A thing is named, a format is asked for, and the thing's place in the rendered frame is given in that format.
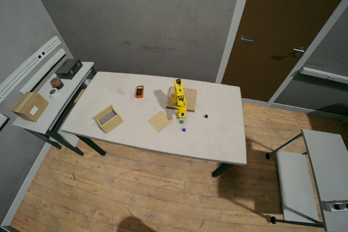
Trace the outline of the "tan open wooden crate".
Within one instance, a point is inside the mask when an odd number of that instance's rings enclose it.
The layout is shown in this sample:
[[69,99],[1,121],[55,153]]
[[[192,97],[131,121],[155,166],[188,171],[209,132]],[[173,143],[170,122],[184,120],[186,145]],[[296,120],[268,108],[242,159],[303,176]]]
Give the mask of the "tan open wooden crate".
[[105,108],[94,117],[106,134],[123,122],[120,114],[114,108]]

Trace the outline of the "orange pocket multimeter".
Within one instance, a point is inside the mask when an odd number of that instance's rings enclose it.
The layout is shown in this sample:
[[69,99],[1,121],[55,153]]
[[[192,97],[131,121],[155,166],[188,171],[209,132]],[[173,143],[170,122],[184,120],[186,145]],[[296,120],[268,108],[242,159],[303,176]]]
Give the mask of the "orange pocket multimeter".
[[137,86],[135,97],[143,98],[143,95],[144,95],[144,86]]

